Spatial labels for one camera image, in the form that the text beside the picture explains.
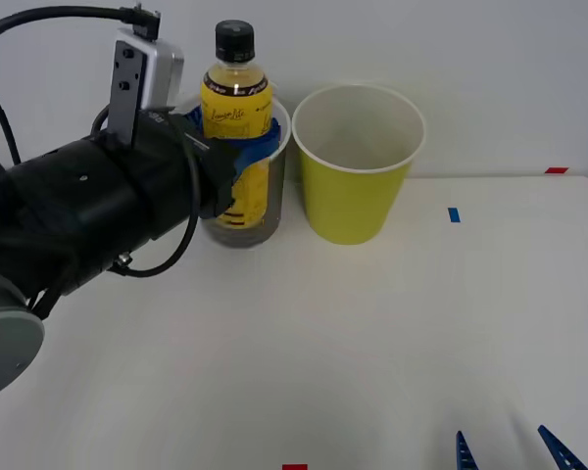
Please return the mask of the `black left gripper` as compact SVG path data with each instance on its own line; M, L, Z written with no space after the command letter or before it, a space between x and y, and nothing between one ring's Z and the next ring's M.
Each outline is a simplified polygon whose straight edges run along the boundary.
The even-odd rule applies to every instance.
M194 190L184 146L198 166L201 218L260 219L267 210L270 158L281 138L279 121L271 118L261 137L210 139L210 145L203 130L200 107L185 115L138 114L134 147L126 162L146 198L153 240L190 216Z

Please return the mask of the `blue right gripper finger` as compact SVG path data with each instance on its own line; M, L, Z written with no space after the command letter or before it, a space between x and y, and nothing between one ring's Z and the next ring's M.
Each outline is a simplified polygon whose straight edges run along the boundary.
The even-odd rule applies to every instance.
M461 431L456 434L456 462L458 470L476 470L476 462Z
M546 426L540 425L538 433L560 470L588 470L588 467Z

